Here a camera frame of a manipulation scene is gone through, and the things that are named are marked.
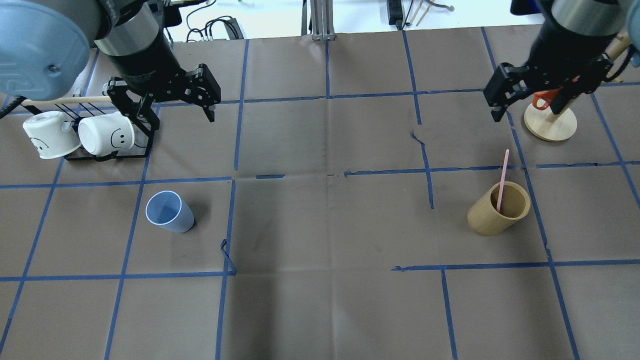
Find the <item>cup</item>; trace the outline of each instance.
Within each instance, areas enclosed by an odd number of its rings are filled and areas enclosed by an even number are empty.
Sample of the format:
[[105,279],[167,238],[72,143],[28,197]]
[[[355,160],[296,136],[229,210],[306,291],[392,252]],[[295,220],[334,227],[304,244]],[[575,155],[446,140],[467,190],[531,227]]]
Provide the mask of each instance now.
[[174,233],[184,233],[193,227],[193,213],[180,195],[171,190],[161,191],[147,202],[147,220],[151,224]]
[[131,149],[135,141],[131,121],[119,111],[80,120],[78,135],[84,149],[96,156]]
[[59,158],[80,147],[80,139],[60,111],[47,111],[28,118],[22,128],[42,159]]
[[498,202],[500,183],[493,185],[467,212],[469,226],[479,235],[497,235],[531,210],[531,198],[522,186],[505,181],[500,212]]

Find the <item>white mug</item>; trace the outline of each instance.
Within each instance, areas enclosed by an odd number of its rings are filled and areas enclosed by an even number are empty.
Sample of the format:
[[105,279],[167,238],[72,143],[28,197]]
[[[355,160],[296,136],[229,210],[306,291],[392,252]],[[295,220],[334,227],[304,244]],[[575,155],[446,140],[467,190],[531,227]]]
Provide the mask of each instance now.
[[42,159],[59,158],[80,147],[80,139],[60,111],[47,111],[28,118],[23,124]]
[[84,149],[96,156],[131,149],[135,141],[131,121],[118,111],[80,120],[78,135]]

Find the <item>light blue cap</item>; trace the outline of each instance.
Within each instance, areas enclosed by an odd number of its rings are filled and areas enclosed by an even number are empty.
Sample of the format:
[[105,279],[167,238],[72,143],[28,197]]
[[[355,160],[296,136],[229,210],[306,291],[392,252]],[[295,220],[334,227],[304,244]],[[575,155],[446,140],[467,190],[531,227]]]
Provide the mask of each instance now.
[[89,60],[89,42],[66,16],[0,0],[0,92],[31,100],[65,95]]

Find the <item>white floor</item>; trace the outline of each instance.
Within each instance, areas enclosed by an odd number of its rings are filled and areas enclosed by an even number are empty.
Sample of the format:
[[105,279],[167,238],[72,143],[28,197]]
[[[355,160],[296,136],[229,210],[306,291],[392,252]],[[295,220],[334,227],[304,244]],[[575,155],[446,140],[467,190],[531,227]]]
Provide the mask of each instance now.
[[[419,26],[406,29],[446,29],[475,26],[500,26],[519,24],[541,24],[540,14],[514,16],[509,13],[511,0],[438,0],[442,4],[453,5],[455,11],[431,7]],[[404,11],[409,9],[410,0],[403,0]],[[419,0],[414,0],[413,17]],[[302,0],[217,0],[212,6],[194,13],[189,18],[191,27],[202,28],[211,19],[231,15],[238,19],[245,38],[293,37],[300,35]],[[187,6],[181,10],[183,22],[170,29],[175,41],[185,41],[188,32],[186,15],[203,6]],[[426,10],[425,2],[419,9],[414,23]],[[386,0],[334,0],[333,18],[336,33],[374,33],[394,31],[388,25]],[[200,36],[190,37],[199,40]],[[214,26],[214,38],[227,38],[223,24]]]

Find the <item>metal bracket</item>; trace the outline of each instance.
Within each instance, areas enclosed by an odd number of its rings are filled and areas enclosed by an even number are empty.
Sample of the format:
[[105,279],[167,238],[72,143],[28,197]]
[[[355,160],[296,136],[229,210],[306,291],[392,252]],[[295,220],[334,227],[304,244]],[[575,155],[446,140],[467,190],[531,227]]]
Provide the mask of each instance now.
[[333,0],[309,0],[311,3],[311,38],[316,41],[334,40]]

